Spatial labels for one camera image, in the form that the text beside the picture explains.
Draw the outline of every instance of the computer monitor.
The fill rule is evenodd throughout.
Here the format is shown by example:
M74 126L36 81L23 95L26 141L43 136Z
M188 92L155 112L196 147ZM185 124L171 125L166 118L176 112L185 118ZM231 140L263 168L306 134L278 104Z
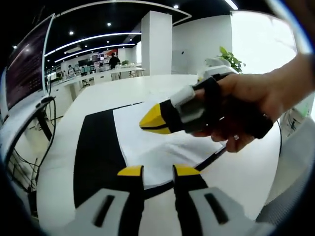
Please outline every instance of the computer monitor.
M6 71L6 101L10 110L29 95L44 89L44 55L53 17L38 24L11 54Z
M5 84L5 89L2 87L0 92L7 103L0 103L1 110L4 111L5 108L9 110L0 130L0 157L5 163L22 131L38 109L42 108L42 105L38 104L41 104L45 94L37 91L43 91L45 47L53 16L38 24L19 43L8 60L6 72L2 75L5 83L1 85Z
M80 60L79 61L79 66L85 66L88 64L88 59L85 59L85 60Z

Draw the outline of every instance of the green leaves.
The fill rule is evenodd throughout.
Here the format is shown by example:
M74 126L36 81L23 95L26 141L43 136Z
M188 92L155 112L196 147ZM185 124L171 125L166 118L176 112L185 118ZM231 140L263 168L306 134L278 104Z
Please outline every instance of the green leaves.
M228 52L222 46L220 46L220 52L222 53L222 55L219 56L220 58L227 60L231 64L232 68L234 68L237 72L242 73L242 62L235 58L233 53Z
M222 55L228 54L227 50L224 47L221 47L221 46L220 46L220 52L222 53Z

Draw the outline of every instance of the office desk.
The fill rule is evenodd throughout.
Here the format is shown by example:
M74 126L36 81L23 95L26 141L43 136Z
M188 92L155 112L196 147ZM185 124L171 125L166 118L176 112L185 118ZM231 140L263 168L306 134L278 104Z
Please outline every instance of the office desk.
M95 73L95 74L89 74L89 75L85 75L85 76L76 76L61 82L57 82L57 83L53 83L52 84L52 89L58 89L60 87L66 87L69 89L69 92L71 94L72 100L74 101L77 97L77 93L75 91L74 88L74 84L77 82L80 82L82 80L89 80L89 79L94 79L94 82L96 84L99 83L103 83L103 82L109 82L112 81L111 75L114 73L118 73L121 75L121 73L124 72L131 72L131 71L135 71L136 72L136 76L143 76L143 71L145 69L143 68L138 68L138 67L128 67L128 68L117 68L117 69L113 69L113 70L107 70L107 71L103 71L103 72L99 72L99 73Z
M53 230L74 219L74 163L86 115L148 100L153 94L172 94L195 84L196 75L163 75L118 80L86 88L59 122L55 140L42 164L37 186L41 227ZM202 172L209 186L217 186L256 219L271 189L279 157L280 130L275 124L262 140L237 154L225 153ZM139 235L180 235L173 190L145 201Z

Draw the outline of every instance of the ceiling light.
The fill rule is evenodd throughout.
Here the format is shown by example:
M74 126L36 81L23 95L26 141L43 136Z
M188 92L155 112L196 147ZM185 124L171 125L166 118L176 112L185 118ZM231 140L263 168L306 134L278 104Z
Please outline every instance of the ceiling light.
M52 50L51 52L45 54L45 57L54 53L55 51L58 51L62 48L65 48L65 47L68 47L70 45L73 45L73 44L77 44L77 43L81 43L81 42L84 42L84 41L87 41L87 40L91 40L91 39L95 39L95 38L102 38L102 37L110 37L110 36L119 36L119 35L141 35L140 32L130 32L130 33L109 33L109 34L101 34L101 35L97 35L97 36L92 36L92 37L88 37L88 38L83 38L83 39L80 39L80 40L77 40L77 41L74 41L72 43L68 43L68 44L65 44L61 47L58 47L56 48L55 50Z
M91 50L98 50L98 49L103 49L103 48L107 48L109 50L109 48L113 48L113 47L122 47L122 46L134 46L135 44L134 43L127 43L127 44L117 44L117 45L110 45L110 46L104 46L104 47L98 47L98 48L92 48L92 49L88 49L88 50L84 50L84 51L81 51L81 52L78 52L78 53L74 53L74 54L71 54L69 56L66 56L64 58L61 58L59 60L56 60L55 62L58 62L58 61L61 61L61 60L64 60L64 59L67 59L69 57L72 57L72 56L75 56L75 55L78 55L78 54L81 54L81 53L86 53L86 52L89 52Z
M46 57L46 56L48 56L48 55L50 55L50 54L54 53L55 51L56 51L56 50L52 50L51 52L49 52L49 53L45 54L44 56Z
M230 7L233 8L233 10L238 10L237 5L232 0L224 0L227 4L230 5Z

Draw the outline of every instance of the ceiling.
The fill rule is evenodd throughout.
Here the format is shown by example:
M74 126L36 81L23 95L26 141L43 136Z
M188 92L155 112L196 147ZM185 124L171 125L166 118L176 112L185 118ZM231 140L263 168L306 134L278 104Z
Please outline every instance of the ceiling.
M229 14L231 7L223 0L147 0L152 3L159 3L165 6L172 7L179 5L179 10L184 11L192 17L186 21L196 20L204 17L211 17L217 15ZM264 0L233 0L239 9L261 11L272 14L271 10L264 2ZM14 22L10 19L3 18L5 23L4 31L7 32L7 42L4 46L4 55L12 52L12 45L17 45L19 41L40 21L45 19L52 13L57 16L62 12L78 7L84 4L96 2L95 0L54 0L54 1L38 1L31 0L27 3L19 3L12 5L11 10L14 9ZM166 9L164 7L139 4L131 2L113 2L107 4L98 4L81 9L73 10L69 13L62 14L54 19L47 42L46 53L57 47L63 46L76 40L86 37L118 33L131 32L141 22L141 19L150 11L159 11L166 14L171 14L173 22L176 22L184 17L185 14L176 12L173 9ZM81 42L62 50L59 50L49 56L47 65L51 65L55 60L65 57L65 51L76 47L77 45L82 50L91 49L95 47L102 47L108 45L122 44L129 40L130 36L111 36L99 39L88 40ZM140 36L132 37L132 43L138 43L141 40Z

